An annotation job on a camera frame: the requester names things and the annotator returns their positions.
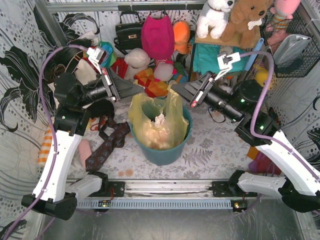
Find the yellow trash bag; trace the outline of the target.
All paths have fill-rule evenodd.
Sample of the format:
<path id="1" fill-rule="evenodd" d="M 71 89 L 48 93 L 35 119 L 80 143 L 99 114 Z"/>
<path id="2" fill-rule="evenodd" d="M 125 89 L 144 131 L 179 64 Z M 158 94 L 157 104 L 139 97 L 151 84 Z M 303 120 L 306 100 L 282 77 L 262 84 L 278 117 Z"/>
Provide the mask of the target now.
<path id="1" fill-rule="evenodd" d="M 180 145 L 191 123 L 183 113 L 183 99 L 170 81 L 166 97 L 149 97 L 145 92 L 132 97 L 128 119 L 136 139 L 154 150 L 169 150 Z"/>

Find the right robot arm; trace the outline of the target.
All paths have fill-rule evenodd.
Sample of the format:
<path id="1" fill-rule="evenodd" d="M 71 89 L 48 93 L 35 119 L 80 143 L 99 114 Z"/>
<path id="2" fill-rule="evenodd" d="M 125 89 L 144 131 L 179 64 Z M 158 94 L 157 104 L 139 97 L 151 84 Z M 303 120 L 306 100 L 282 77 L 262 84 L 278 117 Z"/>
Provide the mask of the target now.
<path id="1" fill-rule="evenodd" d="M 212 73 L 207 72 L 199 80 L 173 85 L 172 90 L 192 107 L 205 103 L 238 123 L 235 128 L 238 136 L 267 156 L 284 174 L 283 177 L 270 177 L 236 170 L 224 187 L 227 193 L 237 197 L 251 193 L 273 196 L 300 213 L 320 209 L 320 172 L 294 149 L 267 113 L 260 111 L 253 121 L 263 90 L 255 80 L 239 82 L 232 93 L 228 93 L 215 85 Z"/>

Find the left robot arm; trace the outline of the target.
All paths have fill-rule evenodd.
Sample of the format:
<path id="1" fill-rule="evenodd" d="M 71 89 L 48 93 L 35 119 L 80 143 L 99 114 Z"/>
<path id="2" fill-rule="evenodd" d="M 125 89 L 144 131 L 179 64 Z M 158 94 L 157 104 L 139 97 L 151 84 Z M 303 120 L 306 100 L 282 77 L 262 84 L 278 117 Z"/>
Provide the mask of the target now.
<path id="1" fill-rule="evenodd" d="M 134 83 L 120 78 L 110 68 L 103 68 L 96 80 L 82 84 L 74 74 L 65 72 L 54 82 L 54 96 L 59 107 L 51 119 L 52 143 L 38 184 L 31 194 L 22 198 L 22 205 L 35 212 L 68 220 L 77 204 L 86 197 L 113 197 L 115 189 L 108 175 L 100 172 L 113 149 L 121 147 L 130 132 L 127 123 L 113 120 L 113 102 L 144 92 Z M 90 118 L 106 116 L 105 128 L 113 133 L 105 136 L 100 147 L 85 160 L 87 175 L 66 185 L 67 176 Z"/>

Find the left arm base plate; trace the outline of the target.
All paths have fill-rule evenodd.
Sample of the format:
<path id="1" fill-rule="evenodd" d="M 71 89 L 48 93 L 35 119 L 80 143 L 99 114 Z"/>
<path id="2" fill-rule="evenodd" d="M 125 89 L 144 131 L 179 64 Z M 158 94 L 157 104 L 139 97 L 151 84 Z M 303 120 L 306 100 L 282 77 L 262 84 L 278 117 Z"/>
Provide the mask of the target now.
<path id="1" fill-rule="evenodd" d="M 101 187 L 100 197 L 116 197 L 121 198 L 125 194 L 125 182 L 124 181 L 109 181 L 103 183 Z"/>

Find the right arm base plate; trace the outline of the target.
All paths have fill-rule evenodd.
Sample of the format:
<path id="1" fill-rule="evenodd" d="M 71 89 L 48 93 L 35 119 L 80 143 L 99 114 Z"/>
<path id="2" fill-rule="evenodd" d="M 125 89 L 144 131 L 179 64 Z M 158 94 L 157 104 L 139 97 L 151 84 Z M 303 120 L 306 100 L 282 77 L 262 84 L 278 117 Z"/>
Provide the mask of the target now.
<path id="1" fill-rule="evenodd" d="M 217 198 L 231 198 L 231 197 L 257 197 L 255 192 L 244 192 L 241 189 L 231 190 L 227 181 L 212 181 L 209 190 L 212 191 L 213 196 Z"/>

